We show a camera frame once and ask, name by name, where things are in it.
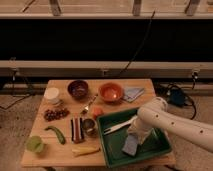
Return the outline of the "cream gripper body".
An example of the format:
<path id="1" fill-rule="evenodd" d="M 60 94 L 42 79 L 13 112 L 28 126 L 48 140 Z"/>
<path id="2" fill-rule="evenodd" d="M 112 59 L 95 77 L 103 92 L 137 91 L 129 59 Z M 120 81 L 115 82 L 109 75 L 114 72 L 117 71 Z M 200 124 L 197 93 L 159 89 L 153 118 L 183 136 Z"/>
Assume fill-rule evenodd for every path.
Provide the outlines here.
<path id="1" fill-rule="evenodd" d="M 152 126 L 137 117 L 127 129 L 127 133 L 135 136 L 138 143 L 142 145 L 146 138 L 150 135 L 152 129 Z"/>

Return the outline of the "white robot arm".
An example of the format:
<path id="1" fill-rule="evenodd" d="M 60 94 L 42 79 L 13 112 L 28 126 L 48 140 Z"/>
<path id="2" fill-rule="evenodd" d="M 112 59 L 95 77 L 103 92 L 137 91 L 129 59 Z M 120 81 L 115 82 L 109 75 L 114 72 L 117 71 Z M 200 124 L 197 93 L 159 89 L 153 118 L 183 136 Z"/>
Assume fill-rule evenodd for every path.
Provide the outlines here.
<path id="1" fill-rule="evenodd" d="M 213 153 L 213 125 L 175 116 L 167 108 L 163 98 L 153 98 L 137 110 L 137 117 L 127 132 L 142 144 L 152 128 L 161 128 Z"/>

